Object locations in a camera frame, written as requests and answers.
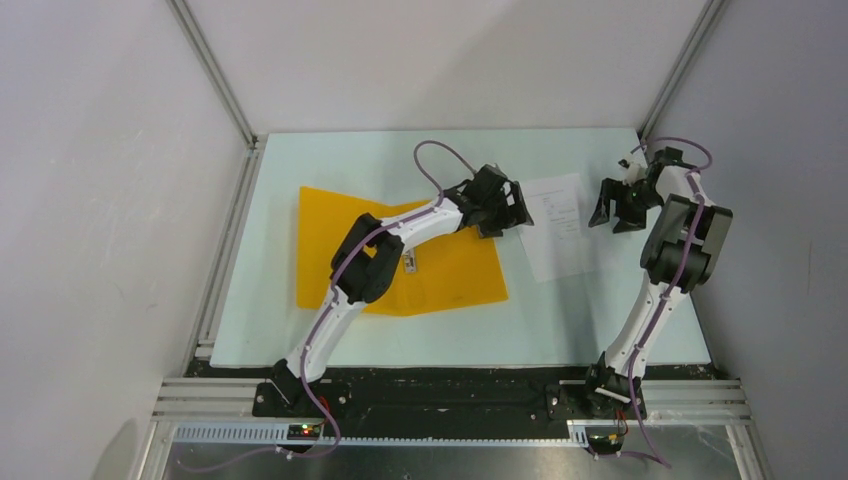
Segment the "yellow plastic folder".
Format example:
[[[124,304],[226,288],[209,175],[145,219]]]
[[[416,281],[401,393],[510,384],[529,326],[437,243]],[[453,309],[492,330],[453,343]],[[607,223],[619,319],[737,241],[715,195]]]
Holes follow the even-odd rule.
[[[403,215],[424,200],[387,205],[308,186],[300,188],[296,304],[317,309],[330,284],[333,255],[356,218]],[[474,228],[440,236],[413,250],[416,270],[400,264],[388,291],[365,311],[412,316],[509,299],[495,241]]]

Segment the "metal folder clip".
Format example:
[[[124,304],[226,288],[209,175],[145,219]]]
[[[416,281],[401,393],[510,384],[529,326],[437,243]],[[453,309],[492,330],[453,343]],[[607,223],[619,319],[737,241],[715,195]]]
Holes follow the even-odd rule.
[[[406,274],[414,274],[418,271],[416,250],[414,248],[405,251],[402,254],[401,260]]]

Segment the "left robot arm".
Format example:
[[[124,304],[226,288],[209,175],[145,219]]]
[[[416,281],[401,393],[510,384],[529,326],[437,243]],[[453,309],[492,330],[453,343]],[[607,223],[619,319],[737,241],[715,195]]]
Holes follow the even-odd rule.
[[[341,338],[390,290],[409,251],[471,229],[494,239],[532,222],[520,183],[491,164],[399,215],[359,215],[330,261],[329,285],[309,330],[274,366],[270,381],[278,388],[277,403],[292,416],[313,408],[313,384],[323,377]]]

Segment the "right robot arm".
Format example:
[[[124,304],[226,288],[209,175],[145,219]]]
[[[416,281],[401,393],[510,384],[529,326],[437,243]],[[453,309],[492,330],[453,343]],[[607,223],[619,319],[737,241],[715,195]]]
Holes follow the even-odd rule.
[[[639,261],[638,297],[580,392],[584,410],[598,418],[638,396],[658,334],[676,306],[712,276],[733,221],[732,211],[705,193],[705,168],[686,162],[682,150],[664,147],[644,164],[620,164],[624,177],[602,181],[588,225],[614,220],[616,234],[649,234]]]

